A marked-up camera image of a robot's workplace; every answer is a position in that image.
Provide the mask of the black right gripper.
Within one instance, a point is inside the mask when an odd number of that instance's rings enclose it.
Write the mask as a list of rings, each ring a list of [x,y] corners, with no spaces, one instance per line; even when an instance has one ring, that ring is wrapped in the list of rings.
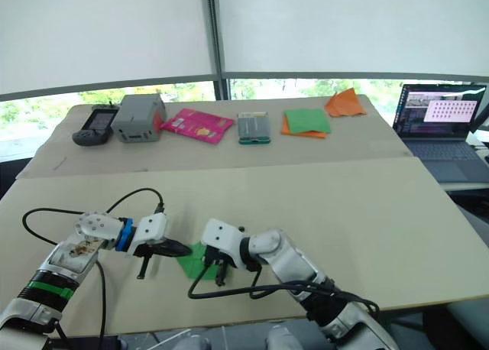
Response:
[[[204,266],[211,267],[217,266],[218,269],[216,271],[215,276],[215,284],[218,287],[222,286],[222,279],[226,278],[228,272],[228,266],[233,267],[234,261],[232,258],[226,254],[221,252],[219,249],[212,247],[210,245],[206,246],[206,250],[204,253]]]

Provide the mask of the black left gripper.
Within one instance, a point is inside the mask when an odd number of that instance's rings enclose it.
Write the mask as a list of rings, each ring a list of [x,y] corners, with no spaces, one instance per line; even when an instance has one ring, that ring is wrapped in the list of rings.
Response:
[[[138,280],[143,280],[146,276],[149,261],[154,254],[159,256],[189,256],[192,253],[192,248],[179,241],[160,239],[139,244],[131,255],[143,258],[141,269],[137,275]]]

